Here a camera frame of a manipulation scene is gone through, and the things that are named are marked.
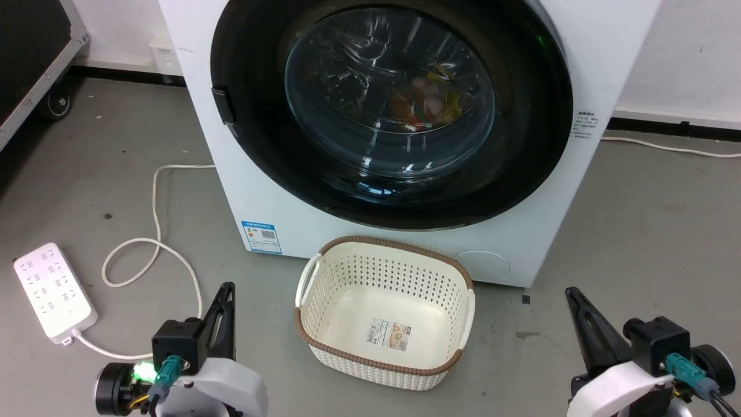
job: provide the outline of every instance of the white plastic basket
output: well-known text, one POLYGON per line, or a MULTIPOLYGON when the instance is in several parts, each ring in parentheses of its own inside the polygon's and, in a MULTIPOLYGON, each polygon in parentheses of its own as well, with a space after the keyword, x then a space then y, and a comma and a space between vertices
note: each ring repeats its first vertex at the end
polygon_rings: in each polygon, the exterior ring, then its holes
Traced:
POLYGON ((455 260, 342 237, 304 268, 295 320, 323 364, 377 384, 429 390, 460 358, 475 306, 471 277, 455 260))

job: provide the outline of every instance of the power strip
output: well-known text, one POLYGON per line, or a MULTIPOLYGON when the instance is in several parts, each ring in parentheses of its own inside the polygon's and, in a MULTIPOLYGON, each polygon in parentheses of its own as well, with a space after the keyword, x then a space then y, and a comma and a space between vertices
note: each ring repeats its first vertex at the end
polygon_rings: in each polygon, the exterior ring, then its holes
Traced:
POLYGON ((98 313, 55 243, 20 257, 13 268, 52 342, 69 346, 73 329, 81 332, 98 320, 98 313))

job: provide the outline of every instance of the black baseboard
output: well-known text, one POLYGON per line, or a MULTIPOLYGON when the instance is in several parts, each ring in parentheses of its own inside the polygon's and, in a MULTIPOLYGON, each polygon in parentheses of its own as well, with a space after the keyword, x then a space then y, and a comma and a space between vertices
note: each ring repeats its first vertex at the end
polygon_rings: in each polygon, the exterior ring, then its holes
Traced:
MULTIPOLYGON (((112 79, 115 81, 138 82, 141 84, 186 87, 185 78, 181 76, 163 76, 157 73, 144 73, 140 71, 112 70, 109 68, 82 67, 75 65, 70 69, 67 75, 83 76, 88 78, 112 79)), ((695 126, 690 125, 689 122, 649 122, 646 120, 612 117, 610 119, 610 122, 607 124, 607 129, 614 131, 633 131, 650 134, 665 134, 671 136, 696 137, 701 139, 717 139, 732 142, 741 142, 741 130, 695 126)))

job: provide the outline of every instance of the washing machine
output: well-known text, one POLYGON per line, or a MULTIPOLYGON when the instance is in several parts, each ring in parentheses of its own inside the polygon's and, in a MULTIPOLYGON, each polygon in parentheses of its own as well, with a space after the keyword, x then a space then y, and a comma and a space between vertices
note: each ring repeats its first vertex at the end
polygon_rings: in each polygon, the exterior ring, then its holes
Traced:
POLYGON ((529 287, 659 0, 160 0, 248 251, 529 287))

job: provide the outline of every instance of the washing machine door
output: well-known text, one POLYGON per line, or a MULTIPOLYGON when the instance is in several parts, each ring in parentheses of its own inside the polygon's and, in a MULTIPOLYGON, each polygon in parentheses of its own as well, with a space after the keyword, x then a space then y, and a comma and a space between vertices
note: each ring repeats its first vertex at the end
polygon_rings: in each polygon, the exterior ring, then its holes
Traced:
POLYGON ((559 40, 520 0, 232 0, 211 58, 255 164, 372 226, 500 214, 548 177, 571 128, 559 40))

